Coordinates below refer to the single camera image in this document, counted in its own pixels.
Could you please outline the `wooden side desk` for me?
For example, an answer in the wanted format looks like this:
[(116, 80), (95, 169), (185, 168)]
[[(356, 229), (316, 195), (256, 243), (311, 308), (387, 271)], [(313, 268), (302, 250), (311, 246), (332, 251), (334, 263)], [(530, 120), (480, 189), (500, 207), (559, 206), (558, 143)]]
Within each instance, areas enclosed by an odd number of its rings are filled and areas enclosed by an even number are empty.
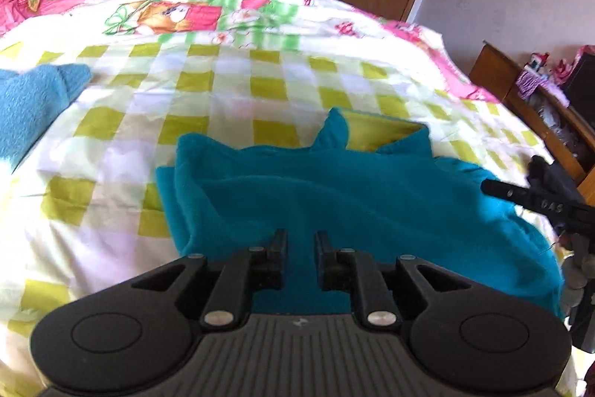
[(523, 100), (516, 85), (520, 74), (518, 63), (485, 41), (469, 77), (495, 95), (544, 141), (589, 201), (594, 196), (594, 129), (576, 110), (564, 107), (543, 87), (534, 91), (532, 100)]

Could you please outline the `purple patterned cloth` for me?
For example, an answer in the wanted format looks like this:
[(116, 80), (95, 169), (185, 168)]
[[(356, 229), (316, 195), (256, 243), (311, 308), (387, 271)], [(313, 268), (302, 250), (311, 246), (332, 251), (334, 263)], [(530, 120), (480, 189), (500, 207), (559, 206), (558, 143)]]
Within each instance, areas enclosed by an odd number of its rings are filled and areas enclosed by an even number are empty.
[(523, 100), (529, 99), (537, 88), (542, 87), (564, 108), (568, 108), (570, 105), (570, 101), (556, 84), (535, 71), (523, 70), (516, 79), (515, 84), (518, 95)]

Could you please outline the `plush toys on desk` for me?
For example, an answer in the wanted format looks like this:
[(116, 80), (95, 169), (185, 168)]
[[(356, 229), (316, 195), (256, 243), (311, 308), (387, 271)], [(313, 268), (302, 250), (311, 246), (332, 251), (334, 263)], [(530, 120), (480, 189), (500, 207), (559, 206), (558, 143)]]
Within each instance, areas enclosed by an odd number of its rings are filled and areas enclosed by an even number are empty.
[(594, 54), (594, 45), (587, 44), (580, 46), (572, 60), (565, 60), (565, 58), (550, 60), (550, 53), (534, 52), (524, 68), (539, 74), (541, 77), (545, 77), (557, 86), (562, 86), (562, 84), (565, 84), (569, 80), (573, 70), (575, 70), (579, 64), (579, 60), (585, 53)]

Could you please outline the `folded blue fleece blanket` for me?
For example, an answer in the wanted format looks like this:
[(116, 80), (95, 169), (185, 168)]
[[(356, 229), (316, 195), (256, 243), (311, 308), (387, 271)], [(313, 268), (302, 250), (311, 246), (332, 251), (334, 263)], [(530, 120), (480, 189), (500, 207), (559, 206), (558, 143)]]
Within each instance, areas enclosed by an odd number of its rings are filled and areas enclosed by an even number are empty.
[(14, 170), (31, 146), (91, 81), (86, 64), (1, 71), (1, 166)]

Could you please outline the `checkered cartoon bed quilt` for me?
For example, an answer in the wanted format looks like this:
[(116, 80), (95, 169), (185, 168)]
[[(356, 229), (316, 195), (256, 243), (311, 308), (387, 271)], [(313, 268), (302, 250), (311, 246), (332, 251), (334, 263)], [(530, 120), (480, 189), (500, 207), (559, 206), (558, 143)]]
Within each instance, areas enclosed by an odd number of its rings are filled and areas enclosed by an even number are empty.
[(154, 171), (198, 132), (312, 143), (331, 108), (411, 119), (438, 155), (522, 183), (547, 152), (458, 70), (439, 33), (336, 0), (1, 0), (1, 66), (91, 79), (1, 171), (1, 392), (44, 385), (28, 339), (48, 312), (173, 259)]

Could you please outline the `teal fleece jacket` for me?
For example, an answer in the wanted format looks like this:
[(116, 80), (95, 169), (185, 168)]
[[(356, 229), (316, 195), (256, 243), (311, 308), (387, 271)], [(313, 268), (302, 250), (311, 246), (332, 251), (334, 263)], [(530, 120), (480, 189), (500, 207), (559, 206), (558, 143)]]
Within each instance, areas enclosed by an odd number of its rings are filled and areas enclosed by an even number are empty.
[(284, 285), (256, 293), (262, 313), (343, 313), (318, 283), (315, 236), (382, 264), (414, 255), (473, 281), (560, 309), (550, 245), (510, 202), (483, 195), (483, 167), (432, 153), (427, 126), (334, 109), (310, 146), (235, 149), (199, 133), (177, 141), (155, 179), (173, 243), (223, 261), (287, 233)]

